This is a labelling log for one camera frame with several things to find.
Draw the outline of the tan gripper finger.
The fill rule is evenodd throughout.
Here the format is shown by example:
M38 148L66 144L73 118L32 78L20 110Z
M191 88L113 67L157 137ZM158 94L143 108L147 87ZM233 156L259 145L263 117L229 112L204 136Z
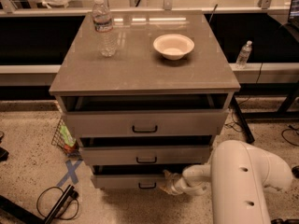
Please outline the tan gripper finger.
M161 184L159 188L167 194L172 194L172 190L167 186L166 183Z
M172 180L174 178L174 174L167 170L164 170L164 177L166 180Z

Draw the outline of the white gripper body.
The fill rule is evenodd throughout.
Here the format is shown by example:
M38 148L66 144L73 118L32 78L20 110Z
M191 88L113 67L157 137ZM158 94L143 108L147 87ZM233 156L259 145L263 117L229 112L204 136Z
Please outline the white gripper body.
M179 174L173 174L170 177L170 193L172 195L179 195L186 192L188 185L185 181L185 179L182 177L182 175Z

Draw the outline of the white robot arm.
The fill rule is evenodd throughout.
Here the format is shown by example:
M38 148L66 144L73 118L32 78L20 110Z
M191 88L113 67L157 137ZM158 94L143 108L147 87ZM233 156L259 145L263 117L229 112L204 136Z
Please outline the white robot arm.
M286 191L292 171L279 156L247 143L228 140L213 150L209 163L182 173L164 171L161 189L170 195L202 195L211 186L213 224L271 224L266 192Z

